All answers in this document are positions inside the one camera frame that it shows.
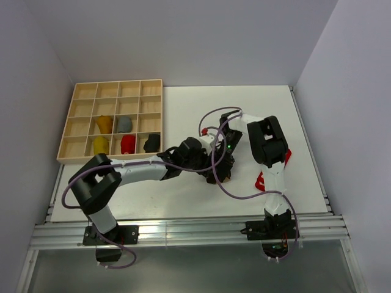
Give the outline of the brown argyle sock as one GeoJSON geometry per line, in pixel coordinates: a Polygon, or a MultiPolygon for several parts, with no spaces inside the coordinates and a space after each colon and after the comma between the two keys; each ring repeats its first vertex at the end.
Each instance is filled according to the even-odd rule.
{"type": "MultiPolygon", "coordinates": [[[[218,180],[221,184],[229,182],[231,180],[231,174],[229,173],[226,177],[218,177],[218,180]]],[[[206,179],[206,182],[208,184],[217,184],[217,179],[214,176],[209,176],[206,179]]]]}

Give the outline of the grey sock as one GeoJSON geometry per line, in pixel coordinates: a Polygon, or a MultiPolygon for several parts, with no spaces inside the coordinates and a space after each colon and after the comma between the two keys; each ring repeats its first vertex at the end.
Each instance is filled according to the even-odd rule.
{"type": "Polygon", "coordinates": [[[132,131],[133,123],[130,117],[121,116],[117,120],[117,132],[129,133],[132,131]]]}

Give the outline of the mustard yellow striped sock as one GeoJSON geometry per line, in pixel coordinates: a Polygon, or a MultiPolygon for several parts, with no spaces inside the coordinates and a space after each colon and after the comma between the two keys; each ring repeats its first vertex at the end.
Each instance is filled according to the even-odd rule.
{"type": "Polygon", "coordinates": [[[113,127],[113,119],[108,115],[101,115],[96,119],[96,124],[101,134],[111,134],[113,127]]]}

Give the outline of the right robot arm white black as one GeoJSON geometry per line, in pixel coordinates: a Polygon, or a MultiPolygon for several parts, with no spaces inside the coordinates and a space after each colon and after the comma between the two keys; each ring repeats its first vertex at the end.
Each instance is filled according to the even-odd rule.
{"type": "Polygon", "coordinates": [[[259,224],[247,225],[241,232],[250,240],[290,237],[298,229],[294,227],[296,222],[291,219],[294,209],[284,195],[284,168],[289,148],[277,117],[257,118],[243,114],[240,110],[221,116],[217,135],[223,135],[225,154],[219,156],[223,159],[222,162],[212,165],[215,182],[221,187],[222,181],[230,176],[232,153],[243,134],[248,135],[252,156],[260,164],[263,188],[259,194],[247,197],[234,196],[227,190],[224,193],[239,200],[264,195],[265,219],[259,224]]]}

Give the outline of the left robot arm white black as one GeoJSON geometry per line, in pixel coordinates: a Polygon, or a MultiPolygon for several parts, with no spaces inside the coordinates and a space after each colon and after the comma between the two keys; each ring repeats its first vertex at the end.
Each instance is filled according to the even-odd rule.
{"type": "Polygon", "coordinates": [[[120,228],[108,206],[118,187],[141,181],[164,181],[182,171],[204,173],[210,170],[208,155],[215,138],[211,135],[188,137],[180,146],[145,159],[121,161],[104,153],[94,156],[68,182],[78,208],[92,222],[97,237],[105,244],[115,242],[120,228]]]}

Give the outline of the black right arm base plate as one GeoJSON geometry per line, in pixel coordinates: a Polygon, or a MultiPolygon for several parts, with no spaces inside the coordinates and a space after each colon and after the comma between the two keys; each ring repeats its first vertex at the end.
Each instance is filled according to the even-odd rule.
{"type": "Polygon", "coordinates": [[[249,241],[282,240],[300,237],[294,220],[285,223],[272,223],[268,220],[247,221],[245,227],[240,230],[249,241]]]}

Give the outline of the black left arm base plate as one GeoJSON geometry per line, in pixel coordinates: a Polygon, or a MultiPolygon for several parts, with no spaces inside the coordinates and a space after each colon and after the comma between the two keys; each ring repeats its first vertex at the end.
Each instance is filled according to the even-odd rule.
{"type": "MultiPolygon", "coordinates": [[[[137,225],[117,225],[113,230],[103,234],[108,240],[121,245],[137,244],[139,236],[139,227],[137,225]]],[[[109,242],[103,240],[98,235],[93,226],[87,226],[82,240],[84,246],[109,245],[109,242]]]]}

